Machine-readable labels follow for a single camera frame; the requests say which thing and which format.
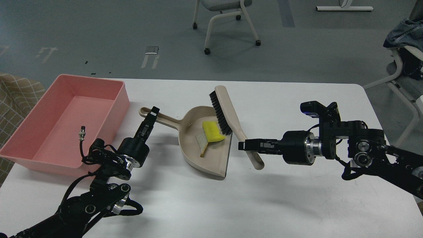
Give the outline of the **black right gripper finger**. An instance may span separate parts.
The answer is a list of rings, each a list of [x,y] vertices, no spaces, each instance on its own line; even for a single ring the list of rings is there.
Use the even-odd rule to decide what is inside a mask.
[[[266,155],[284,154],[280,140],[277,139],[246,139],[238,143],[238,150]]]

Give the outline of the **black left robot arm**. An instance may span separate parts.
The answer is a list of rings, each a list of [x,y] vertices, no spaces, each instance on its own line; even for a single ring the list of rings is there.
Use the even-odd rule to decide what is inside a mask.
[[[18,232],[15,238],[81,238],[102,218],[142,214],[143,206],[130,198],[131,186],[109,183],[109,179],[128,181],[132,170],[144,164],[150,151],[146,141],[159,112],[158,107],[153,107],[135,135],[122,140],[118,149],[97,138],[86,155],[83,152],[86,128],[82,126],[79,133],[82,162],[99,165],[98,169],[77,178],[68,187],[51,217]]]

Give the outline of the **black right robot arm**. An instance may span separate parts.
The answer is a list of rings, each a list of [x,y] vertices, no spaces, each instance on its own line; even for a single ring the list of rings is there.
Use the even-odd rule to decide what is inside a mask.
[[[246,139],[238,149],[266,155],[281,155],[287,164],[311,166],[316,157],[336,160],[342,178],[378,176],[422,198],[422,155],[387,145],[384,131],[370,129],[364,121],[341,121],[337,103],[318,101],[300,105],[307,116],[317,118],[318,136],[308,131],[287,131],[282,139]]]

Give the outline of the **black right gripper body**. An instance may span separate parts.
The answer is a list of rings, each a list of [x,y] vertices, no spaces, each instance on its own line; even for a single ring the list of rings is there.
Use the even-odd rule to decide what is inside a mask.
[[[311,166],[317,157],[323,156],[320,138],[310,131],[287,131],[275,148],[291,165]]]

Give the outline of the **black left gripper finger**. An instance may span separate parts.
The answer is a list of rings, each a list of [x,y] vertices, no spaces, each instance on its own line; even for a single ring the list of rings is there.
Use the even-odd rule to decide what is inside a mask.
[[[145,119],[140,124],[139,128],[137,129],[134,138],[140,139],[142,141],[147,141],[153,128],[154,124],[157,120],[157,115],[160,112],[158,107],[153,107],[147,114]]]

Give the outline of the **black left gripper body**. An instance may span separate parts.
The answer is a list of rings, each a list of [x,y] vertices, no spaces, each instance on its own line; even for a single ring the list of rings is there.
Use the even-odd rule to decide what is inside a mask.
[[[146,144],[147,140],[148,137],[127,137],[122,140],[120,146],[118,147],[118,154],[130,157],[134,167],[142,167],[150,152],[150,149]]]

